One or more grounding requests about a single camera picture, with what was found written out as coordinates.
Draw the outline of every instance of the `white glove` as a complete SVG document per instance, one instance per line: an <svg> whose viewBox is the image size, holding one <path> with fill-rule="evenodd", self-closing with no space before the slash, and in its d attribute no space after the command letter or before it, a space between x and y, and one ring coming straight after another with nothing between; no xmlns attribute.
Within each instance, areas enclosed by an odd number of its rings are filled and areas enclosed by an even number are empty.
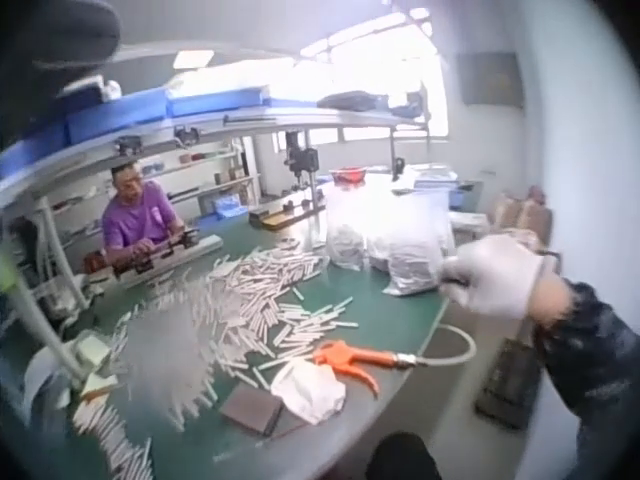
<svg viewBox="0 0 640 480"><path fill-rule="evenodd" d="M508 235L489 235L445 259L440 291L476 313L521 319L542 258Z"/></svg>

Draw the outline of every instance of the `ceiling light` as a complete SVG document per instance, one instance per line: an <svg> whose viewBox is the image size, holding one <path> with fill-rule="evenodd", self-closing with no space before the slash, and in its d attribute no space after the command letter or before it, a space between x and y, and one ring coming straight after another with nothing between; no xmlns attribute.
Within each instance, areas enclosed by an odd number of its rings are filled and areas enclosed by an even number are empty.
<svg viewBox="0 0 640 480"><path fill-rule="evenodd" d="M206 67L213 58L213 50L182 50L173 61L175 70Z"/></svg>

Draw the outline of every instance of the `shelf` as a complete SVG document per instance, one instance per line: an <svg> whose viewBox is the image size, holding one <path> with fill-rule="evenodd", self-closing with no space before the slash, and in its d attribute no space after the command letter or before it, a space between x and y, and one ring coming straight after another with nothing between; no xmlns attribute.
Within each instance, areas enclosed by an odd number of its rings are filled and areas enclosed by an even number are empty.
<svg viewBox="0 0 640 480"><path fill-rule="evenodd" d="M242 177L237 180L231 180L230 182L223 183L222 185L214 185L214 184L207 185L207 186L202 185L197 192L189 193L187 195L175 198L171 200L171 203L176 205L181 202L186 202L187 200L192 200L194 198L201 197L202 195L207 195L212 192L217 192L218 190L226 190L227 188L231 188L234 185L239 185L241 183L253 181L257 179L259 176L260 174L256 175L255 177Z"/></svg>
<svg viewBox="0 0 640 480"><path fill-rule="evenodd" d="M177 205L178 203L186 202L187 200L192 200L192 199L198 198L198 197L200 197L202 195L207 195L209 193L212 193L212 192L215 192L215 191L218 191L218 190L226 190L227 188L231 188L231 187L233 187L235 185L240 185L240 184L245 183L245 182L251 182L251 181L257 180L258 177L260 177L260 174L255 175L253 177L243 177L243 178L239 178L237 180L232 180L230 182L223 183L222 185L210 185L210 186L206 186L206 187L203 187L203 188L201 187L201 189L198 190L197 192L189 193L188 195L185 195L183 197L178 197L178 198L175 198L175 199L171 200L171 203L173 205ZM68 242L64 243L62 245L62 248L67 249L70 246L72 246L72 245L74 245L74 244L76 244L76 243L78 243L78 242L80 242L82 240L87 240L89 238L95 237L96 235L98 235L100 233L102 233L102 229L101 228L97 228L95 230L92 230L91 232L84 233L84 234L79 235L79 236L69 240Z"/></svg>
<svg viewBox="0 0 640 480"><path fill-rule="evenodd" d="M196 161L192 161L189 163L185 163L183 165L178 165L175 167L171 167L171 168L167 168L166 170L162 170L161 172L154 172L154 173L150 173L149 175L143 175L142 178L144 180L150 180L152 178L157 178L157 177L161 177L163 175L168 175L170 173L174 173L174 172L179 172L181 170L186 170L188 168L192 168L192 167L197 167L198 165L202 165L204 163L208 163L208 162L212 162L215 160L223 160L225 158L233 158L239 155L239 152L225 152L225 153L220 153L217 154L216 152L210 152L211 154L213 154L211 157L206 157L203 158L201 160L196 160ZM93 194L90 197L87 198L83 198L82 200L73 203L71 205L67 205L59 210L54 210L53 214L54 215L61 215L65 212L68 212L69 210L72 210L73 208L77 207L78 205L83 204L84 202L88 202L89 200L93 200L94 198L97 197L102 197L105 195L109 195L111 192L113 192L114 190L111 188L108 189L103 189L103 190L98 190L95 194Z"/></svg>
<svg viewBox="0 0 640 480"><path fill-rule="evenodd" d="M233 157L237 157L238 155L239 155L238 152L214 154L211 157L206 157L206 158L203 158L201 160L191 161L189 163L178 165L176 167L167 168L166 170L162 170L160 172L154 172L154 173L150 173L149 175L143 175L142 178L145 179L145 180L149 180L151 178L161 177L161 176L167 175L169 173L179 172L180 170L186 170L187 168L197 167L198 165L202 165L204 163L212 162L214 160L222 160L222 159L225 159L225 158L233 158Z"/></svg>
<svg viewBox="0 0 640 480"><path fill-rule="evenodd" d="M281 130L328 127L395 128L401 124L426 127L424 122L395 117L387 112L267 107L243 108L137 125L56 152L43 158L32 168L0 181L0 208L13 203L25 193L30 192L35 196L47 195L60 184L78 181L122 164L123 157L114 151L114 142L122 136L139 136L142 140L143 152L130 157L133 161L174 150L176 126L197 128L200 131L200 143L211 143L225 138Z"/></svg>

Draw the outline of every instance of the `plastic bag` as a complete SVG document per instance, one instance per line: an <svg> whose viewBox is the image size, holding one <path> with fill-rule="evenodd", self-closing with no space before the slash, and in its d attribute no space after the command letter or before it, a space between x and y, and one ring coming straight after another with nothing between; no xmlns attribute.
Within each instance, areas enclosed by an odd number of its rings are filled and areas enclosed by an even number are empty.
<svg viewBox="0 0 640 480"><path fill-rule="evenodd" d="M399 214L389 249L391 281L384 293L403 296L436 288L444 257L430 195L405 194L396 204Z"/></svg>
<svg viewBox="0 0 640 480"><path fill-rule="evenodd" d="M362 270L365 242L360 207L364 189L335 186L327 198L327 254L333 264Z"/></svg>
<svg viewBox="0 0 640 480"><path fill-rule="evenodd" d="M373 268L389 271L389 251L395 223L396 195L391 189L372 188L367 192L367 258Z"/></svg>

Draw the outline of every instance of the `drill press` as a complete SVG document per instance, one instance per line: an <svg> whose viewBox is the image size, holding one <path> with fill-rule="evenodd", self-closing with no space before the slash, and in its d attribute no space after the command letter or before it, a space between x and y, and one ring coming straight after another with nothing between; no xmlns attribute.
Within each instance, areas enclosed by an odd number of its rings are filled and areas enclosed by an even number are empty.
<svg viewBox="0 0 640 480"><path fill-rule="evenodd" d="M314 210L318 208L318 197L316 193L316 172L320 168L318 161L318 151L315 148L300 148L298 142L298 132L285 132L285 142L287 146L287 159L284 164L296 177L298 187L302 186L302 172L309 174L309 187L311 188L311 205Z"/></svg>
<svg viewBox="0 0 640 480"><path fill-rule="evenodd" d="M300 148L298 133L297 131L285 133L287 159L284 161L284 164L289 167L289 170L296 177L299 192L291 195L291 198L287 201L282 202L281 210L275 213L270 213L266 208L260 208L250 212L249 223L255 227L272 231L280 230L310 217L325 208L322 190L317 190L316 187L316 172L320 167L318 151L309 147L305 149ZM304 197L302 172L307 172L309 175L311 201L309 201L308 198L298 200L298 198Z"/></svg>

